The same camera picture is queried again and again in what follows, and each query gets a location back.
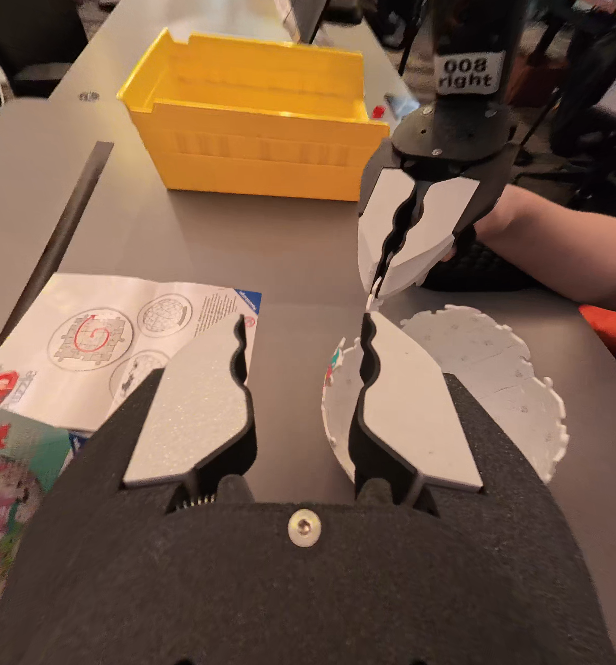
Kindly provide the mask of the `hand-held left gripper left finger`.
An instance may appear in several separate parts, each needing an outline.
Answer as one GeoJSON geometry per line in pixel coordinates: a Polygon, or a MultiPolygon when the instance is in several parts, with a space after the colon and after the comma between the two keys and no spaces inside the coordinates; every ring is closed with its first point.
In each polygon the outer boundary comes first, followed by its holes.
{"type": "Polygon", "coordinates": [[[257,447],[246,386],[246,322],[231,313],[167,363],[124,472],[127,489],[180,483],[191,502],[243,475],[257,447]]]}

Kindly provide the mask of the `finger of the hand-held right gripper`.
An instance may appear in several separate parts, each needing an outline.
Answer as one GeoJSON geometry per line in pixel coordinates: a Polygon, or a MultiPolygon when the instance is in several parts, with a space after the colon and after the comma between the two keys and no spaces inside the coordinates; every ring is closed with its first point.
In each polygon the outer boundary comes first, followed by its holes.
{"type": "Polygon", "coordinates": [[[415,181],[400,169],[383,168],[359,217],[357,261],[363,285],[372,285],[383,261],[383,246],[394,230],[394,217],[411,200],[415,181]]]}
{"type": "Polygon", "coordinates": [[[454,229],[478,186],[477,179],[453,178],[428,188],[422,200],[423,212],[407,231],[403,246],[392,256],[377,291],[378,299],[422,283],[452,248],[454,229]]]}

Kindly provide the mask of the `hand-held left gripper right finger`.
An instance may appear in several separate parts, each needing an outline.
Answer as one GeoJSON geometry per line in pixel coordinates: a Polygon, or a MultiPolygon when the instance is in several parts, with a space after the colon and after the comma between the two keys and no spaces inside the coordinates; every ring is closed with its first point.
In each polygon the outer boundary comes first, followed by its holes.
{"type": "Polygon", "coordinates": [[[438,363],[379,312],[361,329],[362,388],[349,429],[355,493],[388,482],[394,504],[426,486],[478,493],[484,483],[438,363]]]}

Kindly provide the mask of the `partly built puzzle ball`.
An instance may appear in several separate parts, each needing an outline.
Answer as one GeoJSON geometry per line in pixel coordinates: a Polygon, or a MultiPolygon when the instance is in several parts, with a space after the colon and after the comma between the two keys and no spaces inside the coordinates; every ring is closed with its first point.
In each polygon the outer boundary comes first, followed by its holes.
{"type": "MultiPolygon", "coordinates": [[[[517,446],[548,484],[570,436],[562,398],[550,378],[534,373],[527,344],[507,325],[477,309],[447,304],[401,321],[401,329],[424,348],[446,374],[454,375],[517,446]]],[[[343,337],[330,360],[321,411],[327,441],[354,481],[347,437],[362,387],[359,338],[343,337]]]]}

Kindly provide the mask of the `person's right forearm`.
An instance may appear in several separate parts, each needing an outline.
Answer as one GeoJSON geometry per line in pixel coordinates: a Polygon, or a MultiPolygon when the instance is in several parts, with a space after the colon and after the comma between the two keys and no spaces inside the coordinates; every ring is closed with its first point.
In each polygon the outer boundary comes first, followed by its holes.
{"type": "Polygon", "coordinates": [[[616,218],[509,184],[475,230],[479,242],[545,287],[616,311],[616,218]]]}

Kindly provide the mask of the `colourful puzzle box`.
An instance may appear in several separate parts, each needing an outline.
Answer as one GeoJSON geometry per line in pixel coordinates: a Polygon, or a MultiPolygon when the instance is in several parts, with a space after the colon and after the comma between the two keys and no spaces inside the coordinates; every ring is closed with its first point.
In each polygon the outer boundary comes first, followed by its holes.
{"type": "Polygon", "coordinates": [[[88,437],[0,408],[0,600],[27,523],[88,437]]]}

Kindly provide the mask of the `white instruction leaflet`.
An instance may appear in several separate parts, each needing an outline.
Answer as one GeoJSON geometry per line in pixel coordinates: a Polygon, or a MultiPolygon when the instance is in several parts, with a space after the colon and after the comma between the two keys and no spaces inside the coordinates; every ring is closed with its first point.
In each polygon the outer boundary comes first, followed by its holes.
{"type": "Polygon", "coordinates": [[[156,369],[230,314],[252,357],[262,294],[196,283],[57,273],[0,347],[0,408],[94,432],[156,369]]]}

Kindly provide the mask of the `yellow plastic bin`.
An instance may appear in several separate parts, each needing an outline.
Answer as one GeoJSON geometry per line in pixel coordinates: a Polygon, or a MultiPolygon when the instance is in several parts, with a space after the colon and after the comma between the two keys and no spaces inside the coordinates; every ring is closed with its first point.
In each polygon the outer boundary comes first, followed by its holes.
{"type": "Polygon", "coordinates": [[[390,134],[330,47],[163,29],[117,98],[170,190],[356,202],[390,134]]]}

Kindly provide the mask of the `black office chair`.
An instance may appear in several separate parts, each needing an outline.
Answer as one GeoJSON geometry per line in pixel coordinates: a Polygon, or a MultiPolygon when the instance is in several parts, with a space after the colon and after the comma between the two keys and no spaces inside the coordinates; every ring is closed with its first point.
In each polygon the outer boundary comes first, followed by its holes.
{"type": "Polygon", "coordinates": [[[49,98],[87,46],[74,1],[0,1],[0,67],[16,97],[49,98]]]}

